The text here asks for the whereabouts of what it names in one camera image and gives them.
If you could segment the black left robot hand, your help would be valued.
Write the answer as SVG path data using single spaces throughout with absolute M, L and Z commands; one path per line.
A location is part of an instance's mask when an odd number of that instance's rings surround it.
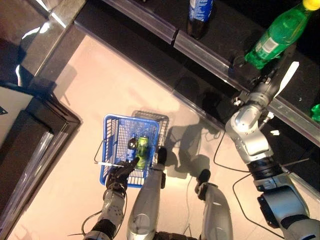
M 130 161 L 120 161 L 118 166 L 113 166 L 107 174 L 106 189 L 124 197 L 128 188 L 128 177 L 135 170 L 139 160 L 140 158 L 136 157 Z

